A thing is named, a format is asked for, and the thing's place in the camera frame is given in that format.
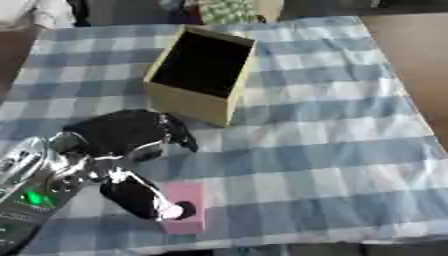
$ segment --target wooden table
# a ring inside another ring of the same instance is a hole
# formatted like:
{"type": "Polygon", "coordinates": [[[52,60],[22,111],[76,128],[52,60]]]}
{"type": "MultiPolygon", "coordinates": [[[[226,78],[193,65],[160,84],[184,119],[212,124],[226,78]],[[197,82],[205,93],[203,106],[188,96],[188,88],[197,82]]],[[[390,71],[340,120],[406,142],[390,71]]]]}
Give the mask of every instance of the wooden table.
{"type": "Polygon", "coordinates": [[[448,148],[448,14],[362,17],[445,148],[448,148]]]}

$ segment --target gingham cloth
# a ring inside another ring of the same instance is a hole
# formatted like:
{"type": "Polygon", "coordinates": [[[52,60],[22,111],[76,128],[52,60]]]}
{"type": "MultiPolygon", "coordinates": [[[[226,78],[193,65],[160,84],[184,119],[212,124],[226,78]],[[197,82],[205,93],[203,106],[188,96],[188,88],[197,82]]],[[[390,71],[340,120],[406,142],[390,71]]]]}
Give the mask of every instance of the gingham cloth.
{"type": "MultiPolygon", "coordinates": [[[[44,33],[0,108],[1,151],[69,122],[150,106],[143,76],[178,28],[44,33]]],[[[27,254],[446,237],[446,153],[358,18],[212,29],[259,41],[232,126],[184,118],[199,152],[171,145],[137,168],[160,185],[201,182],[206,231],[168,235],[93,186],[48,222],[27,254]]]]}
{"type": "Polygon", "coordinates": [[[258,20],[252,1],[197,0],[197,5],[204,24],[256,23],[258,20]]]}

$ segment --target open box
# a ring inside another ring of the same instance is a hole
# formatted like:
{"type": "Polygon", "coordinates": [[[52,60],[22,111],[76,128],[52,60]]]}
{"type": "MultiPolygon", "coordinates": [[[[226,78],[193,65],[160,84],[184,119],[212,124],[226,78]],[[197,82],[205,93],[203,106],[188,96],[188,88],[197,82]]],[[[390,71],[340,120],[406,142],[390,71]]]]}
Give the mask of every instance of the open box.
{"type": "Polygon", "coordinates": [[[152,107],[227,126],[254,53],[254,40],[183,26],[145,76],[152,107]]]}

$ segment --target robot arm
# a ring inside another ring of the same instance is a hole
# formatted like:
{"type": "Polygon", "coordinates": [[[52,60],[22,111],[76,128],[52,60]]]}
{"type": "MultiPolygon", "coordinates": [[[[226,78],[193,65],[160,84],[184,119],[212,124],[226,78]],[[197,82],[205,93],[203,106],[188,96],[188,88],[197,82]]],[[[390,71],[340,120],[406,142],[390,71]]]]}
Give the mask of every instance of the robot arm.
{"type": "Polygon", "coordinates": [[[0,255],[18,253],[40,227],[84,186],[143,219],[183,219],[189,202],[170,202],[126,163],[155,159],[177,143],[196,152],[185,125],[169,114],[123,110],[63,128],[50,139],[32,137],[0,161],[0,255]]]}

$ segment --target pink block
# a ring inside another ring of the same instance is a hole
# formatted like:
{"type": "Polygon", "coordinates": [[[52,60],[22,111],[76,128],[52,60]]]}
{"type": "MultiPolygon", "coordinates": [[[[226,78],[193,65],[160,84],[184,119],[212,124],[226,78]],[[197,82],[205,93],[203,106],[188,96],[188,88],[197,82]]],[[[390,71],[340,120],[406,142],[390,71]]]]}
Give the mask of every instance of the pink block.
{"type": "Polygon", "coordinates": [[[204,194],[201,183],[173,182],[163,187],[165,196],[173,203],[188,201],[196,206],[196,214],[183,220],[164,220],[162,225],[170,234],[196,234],[205,230],[204,194]]]}

